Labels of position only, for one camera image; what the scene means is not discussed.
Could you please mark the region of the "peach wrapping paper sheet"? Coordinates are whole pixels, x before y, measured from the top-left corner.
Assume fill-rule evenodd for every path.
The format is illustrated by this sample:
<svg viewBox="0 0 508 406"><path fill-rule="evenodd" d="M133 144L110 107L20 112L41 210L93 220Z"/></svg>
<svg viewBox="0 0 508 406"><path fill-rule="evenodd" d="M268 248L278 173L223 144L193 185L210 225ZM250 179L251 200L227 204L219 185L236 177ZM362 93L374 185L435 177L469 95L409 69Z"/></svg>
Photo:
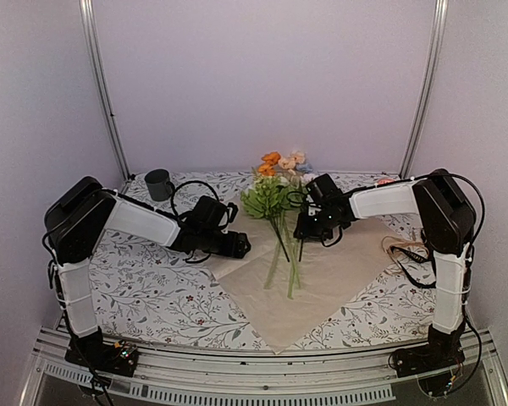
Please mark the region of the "peach wrapping paper sheet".
<svg viewBox="0 0 508 406"><path fill-rule="evenodd" d="M280 353L350 302L390 264L382 246L395 232L378 218L353 222L337 245L293 238L240 209L229 227L244 232L251 250L242 259L212 256L207 268L253 330Z"/></svg>

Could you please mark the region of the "orange fake flower stem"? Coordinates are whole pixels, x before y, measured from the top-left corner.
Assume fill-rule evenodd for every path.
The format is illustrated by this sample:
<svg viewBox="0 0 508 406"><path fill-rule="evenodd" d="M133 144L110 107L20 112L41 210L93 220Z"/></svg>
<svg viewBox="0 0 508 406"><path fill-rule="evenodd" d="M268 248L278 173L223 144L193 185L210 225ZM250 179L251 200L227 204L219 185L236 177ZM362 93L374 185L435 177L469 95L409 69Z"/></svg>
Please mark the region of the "orange fake flower stem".
<svg viewBox="0 0 508 406"><path fill-rule="evenodd" d="M273 151L262 157L262 164L257 169L259 177L256 181L256 191L260 193L262 199L262 217L269 221L277 239L273 259L263 285L265 289L273 285L281 255L284 255L291 265L289 284L290 288L293 288L295 253L286 213L292 210L291 193L301 188L301 177L295 170L295 165L294 158L281 156L277 151Z"/></svg>

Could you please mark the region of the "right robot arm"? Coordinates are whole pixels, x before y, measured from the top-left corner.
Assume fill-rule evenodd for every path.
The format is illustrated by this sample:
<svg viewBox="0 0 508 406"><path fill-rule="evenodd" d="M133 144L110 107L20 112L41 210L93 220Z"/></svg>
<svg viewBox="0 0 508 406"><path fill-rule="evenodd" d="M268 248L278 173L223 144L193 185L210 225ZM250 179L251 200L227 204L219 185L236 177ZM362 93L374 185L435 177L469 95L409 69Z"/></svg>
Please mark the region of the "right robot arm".
<svg viewBox="0 0 508 406"><path fill-rule="evenodd" d="M430 286L436 293L433 322L420 356L429 369L438 369L452 357L467 326L474 242L484 215L476 213L458 185L461 179L437 169L418 178L343 191L330 175L320 175L306 185L294 231L300 241L330 247L353 222L400 214L419 217L435 275Z"/></svg>

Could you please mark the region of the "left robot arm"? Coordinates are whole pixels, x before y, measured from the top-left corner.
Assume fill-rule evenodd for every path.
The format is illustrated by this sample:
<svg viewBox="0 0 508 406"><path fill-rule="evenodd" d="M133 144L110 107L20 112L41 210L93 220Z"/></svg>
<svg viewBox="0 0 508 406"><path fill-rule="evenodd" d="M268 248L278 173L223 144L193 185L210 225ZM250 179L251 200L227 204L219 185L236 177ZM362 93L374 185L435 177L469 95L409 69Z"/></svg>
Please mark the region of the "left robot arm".
<svg viewBox="0 0 508 406"><path fill-rule="evenodd" d="M69 334L79 339L76 353L91 367L109 358L107 345L97 339L101 328L90 271L103 241L117 233L188 256L239 260L251 251L251 243L246 233L230 229L237 214L238 206L223 203L214 189L190 210L179 211L173 196L164 210L108 189L91 176L72 186L47 208L41 242L51 256Z"/></svg>

